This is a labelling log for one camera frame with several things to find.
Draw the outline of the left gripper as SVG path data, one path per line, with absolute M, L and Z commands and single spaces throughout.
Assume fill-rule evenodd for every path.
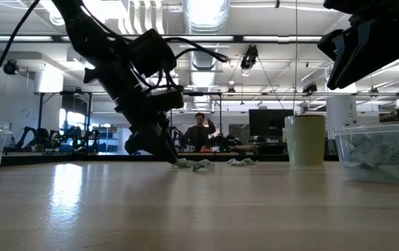
M 169 163 L 178 160 L 169 132 L 167 112 L 184 106 L 183 87 L 174 83 L 165 68 L 156 71 L 157 82 L 150 84 L 136 69 L 85 68 L 84 83 L 98 81 L 125 116 L 132 135 L 125 143 L 128 154 L 144 150 L 164 157 Z

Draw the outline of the white round column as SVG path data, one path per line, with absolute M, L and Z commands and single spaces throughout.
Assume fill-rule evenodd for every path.
M 357 105 L 354 94 L 327 90 L 326 122 L 329 139 L 335 139 L 335 129 L 357 124 Z

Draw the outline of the person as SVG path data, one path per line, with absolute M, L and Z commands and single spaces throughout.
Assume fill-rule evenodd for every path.
M 199 112 L 195 115 L 196 124 L 187 129 L 184 139 L 187 145 L 194 147 L 194 152 L 200 152 L 203 147 L 210 147 L 209 135 L 216 132 L 216 127 L 211 119 Z

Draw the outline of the black round ceiling spotlight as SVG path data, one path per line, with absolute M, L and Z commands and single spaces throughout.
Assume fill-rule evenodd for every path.
M 7 75 L 16 75 L 20 71 L 17 61 L 9 59 L 3 66 L 3 72 Z

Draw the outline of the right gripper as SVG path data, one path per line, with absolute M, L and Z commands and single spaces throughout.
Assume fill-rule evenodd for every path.
M 350 28 L 317 44 L 334 62 L 329 89 L 343 89 L 399 59 L 399 0 L 324 0 L 323 7 L 350 15 Z

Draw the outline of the black overhead beam with lights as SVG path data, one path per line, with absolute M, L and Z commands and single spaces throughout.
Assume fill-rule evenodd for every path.
M 290 44 L 303 43 L 313 44 L 318 43 L 322 36 L 304 36 L 304 35 L 288 35 L 288 36 L 243 36 L 243 35 L 161 35 L 165 40 L 180 41 L 190 40 L 196 43 L 275 43 L 275 44 Z M 19 35 L 13 38 L 14 43 L 69 43 L 71 41 L 69 36 L 51 35 Z

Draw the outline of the black computer monitor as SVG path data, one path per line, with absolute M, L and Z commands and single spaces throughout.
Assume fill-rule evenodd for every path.
M 292 109 L 250 109 L 251 136 L 279 137 L 283 134 L 285 118 L 294 114 Z

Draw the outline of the translucent white cup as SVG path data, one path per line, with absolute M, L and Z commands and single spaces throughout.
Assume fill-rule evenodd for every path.
M 292 147 L 292 135 L 291 135 L 291 125 L 293 116 L 285 117 L 285 141 L 287 143 L 287 151 L 289 156 L 289 163 L 292 164 L 294 162 L 293 159 L 293 147 Z

